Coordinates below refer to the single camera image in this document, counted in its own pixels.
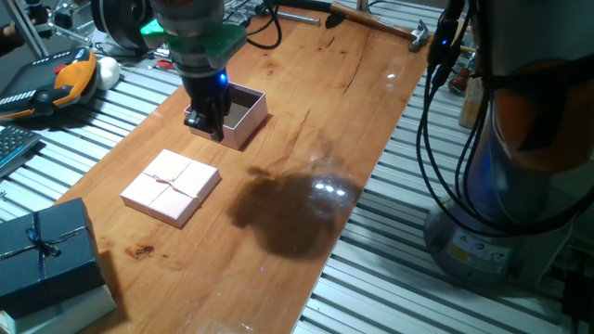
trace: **dark blue gift box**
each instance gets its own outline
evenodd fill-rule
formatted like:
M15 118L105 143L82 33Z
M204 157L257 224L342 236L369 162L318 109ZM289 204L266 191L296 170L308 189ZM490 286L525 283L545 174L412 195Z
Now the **dark blue gift box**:
M105 284L82 199L0 224L0 310L13 319Z

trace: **wooden tabletop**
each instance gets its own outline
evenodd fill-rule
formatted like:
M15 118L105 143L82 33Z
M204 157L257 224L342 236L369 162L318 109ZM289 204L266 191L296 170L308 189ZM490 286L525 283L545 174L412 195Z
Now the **wooden tabletop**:
M270 113L242 151L192 135L179 88L60 199L83 198L118 304L85 332L291 331L427 47L413 54L408 41L348 21L281 24L279 48L246 45L227 67L231 81L266 93ZM270 44L276 32L253 39ZM165 148L222 176L181 230L120 199Z

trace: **open cardboard box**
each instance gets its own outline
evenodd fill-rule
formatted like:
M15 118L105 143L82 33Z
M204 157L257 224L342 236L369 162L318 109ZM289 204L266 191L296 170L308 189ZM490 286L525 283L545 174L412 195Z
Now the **open cardboard box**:
M268 115L266 96L262 92L236 83L229 83L229 85L231 86L231 110L225 117L223 124L225 138L221 144L233 149L240 149ZM191 111L191 106L184 110L186 114ZM203 131L192 127L189 128L189 131L194 135L211 140L211 135Z

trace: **white box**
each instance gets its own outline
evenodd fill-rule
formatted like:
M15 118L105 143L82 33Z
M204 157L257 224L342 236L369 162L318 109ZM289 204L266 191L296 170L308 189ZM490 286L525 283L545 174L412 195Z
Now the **white box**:
M0 314L0 328L9 334L74 334L116 308L107 285L13 320Z
M223 124L223 136L225 137L221 144L233 149L240 149L246 140L253 134L258 125L268 115L266 107L266 96L248 87L236 83L231 85L231 110L225 117ZM192 111L188 106L184 112L186 114ZM194 135L211 139L211 135L203 131L189 128Z

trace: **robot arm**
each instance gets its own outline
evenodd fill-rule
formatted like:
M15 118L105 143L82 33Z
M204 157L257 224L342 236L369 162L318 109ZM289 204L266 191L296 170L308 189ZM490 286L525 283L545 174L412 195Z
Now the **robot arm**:
M193 111L185 124L221 141L223 119L231 107L226 64L245 45L245 30L223 24L223 0L150 0L150 5L158 23L141 32L148 44L169 44L191 99Z

